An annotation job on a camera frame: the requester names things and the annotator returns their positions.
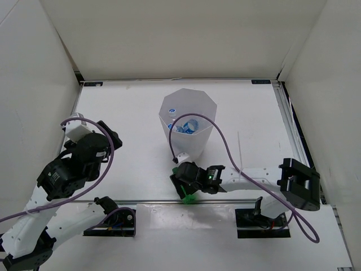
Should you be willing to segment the crushed blue-label water bottle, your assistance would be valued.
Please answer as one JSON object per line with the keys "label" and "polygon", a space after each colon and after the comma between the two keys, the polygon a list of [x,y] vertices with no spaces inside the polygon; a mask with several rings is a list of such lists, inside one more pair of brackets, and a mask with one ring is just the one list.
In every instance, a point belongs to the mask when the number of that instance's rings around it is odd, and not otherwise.
{"label": "crushed blue-label water bottle", "polygon": [[196,119],[189,119],[183,126],[183,132],[186,134],[194,134],[199,129],[199,122]]}

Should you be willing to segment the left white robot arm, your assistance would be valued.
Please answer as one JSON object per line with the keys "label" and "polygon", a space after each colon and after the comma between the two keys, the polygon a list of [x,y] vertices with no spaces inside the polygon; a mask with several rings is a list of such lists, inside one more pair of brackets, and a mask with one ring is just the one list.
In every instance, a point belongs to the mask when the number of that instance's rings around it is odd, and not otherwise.
{"label": "left white robot arm", "polygon": [[48,233],[47,224],[60,206],[85,195],[105,178],[115,151],[122,147],[118,134],[103,121],[81,114],[61,123],[68,138],[62,151],[37,178],[24,210],[1,219],[17,222],[1,235],[2,264],[6,270],[38,270],[49,259],[59,240]]}

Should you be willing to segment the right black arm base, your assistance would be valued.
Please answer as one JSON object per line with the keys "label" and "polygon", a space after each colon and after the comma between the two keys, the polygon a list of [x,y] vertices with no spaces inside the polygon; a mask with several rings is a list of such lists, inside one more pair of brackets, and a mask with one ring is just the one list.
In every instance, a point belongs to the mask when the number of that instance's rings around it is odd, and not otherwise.
{"label": "right black arm base", "polygon": [[255,215],[253,209],[235,209],[238,239],[290,238],[285,213],[277,218]]}

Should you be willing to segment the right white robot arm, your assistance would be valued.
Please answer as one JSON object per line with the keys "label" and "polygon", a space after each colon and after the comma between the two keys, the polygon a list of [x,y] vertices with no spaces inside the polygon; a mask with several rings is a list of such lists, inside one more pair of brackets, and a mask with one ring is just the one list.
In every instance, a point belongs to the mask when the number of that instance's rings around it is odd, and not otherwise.
{"label": "right white robot arm", "polygon": [[320,174],[293,158],[285,158],[278,167],[245,168],[238,172],[224,165],[205,169],[183,161],[170,176],[177,194],[184,200],[197,191],[206,194],[239,190],[262,190],[266,197],[257,199],[253,218],[265,226],[287,210],[320,209]]}

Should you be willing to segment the green soda bottle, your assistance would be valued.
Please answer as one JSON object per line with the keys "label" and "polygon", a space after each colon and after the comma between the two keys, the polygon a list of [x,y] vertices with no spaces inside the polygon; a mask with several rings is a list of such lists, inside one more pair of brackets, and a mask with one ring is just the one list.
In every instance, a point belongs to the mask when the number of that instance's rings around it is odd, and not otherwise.
{"label": "green soda bottle", "polygon": [[182,199],[183,204],[194,204],[194,202],[196,201],[196,196],[193,194],[187,194],[186,189],[183,187],[183,185],[181,185],[180,187],[184,193],[184,198]]}

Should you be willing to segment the blue-label clear bottle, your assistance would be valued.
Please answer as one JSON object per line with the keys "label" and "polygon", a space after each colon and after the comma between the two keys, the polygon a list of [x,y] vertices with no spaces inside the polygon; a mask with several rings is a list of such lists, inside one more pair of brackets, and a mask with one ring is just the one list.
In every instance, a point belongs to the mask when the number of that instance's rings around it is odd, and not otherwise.
{"label": "blue-label clear bottle", "polygon": [[168,110],[168,128],[173,132],[183,133],[183,127],[178,124],[174,124],[175,119],[177,118],[177,111],[175,108]]}

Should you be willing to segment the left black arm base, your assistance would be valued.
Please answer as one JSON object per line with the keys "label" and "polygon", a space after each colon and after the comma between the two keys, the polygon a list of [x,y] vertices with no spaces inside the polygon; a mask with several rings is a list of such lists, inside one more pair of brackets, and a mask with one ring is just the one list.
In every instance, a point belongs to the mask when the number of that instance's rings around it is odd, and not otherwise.
{"label": "left black arm base", "polygon": [[136,209],[121,207],[104,222],[83,232],[84,237],[124,237],[136,236]]}

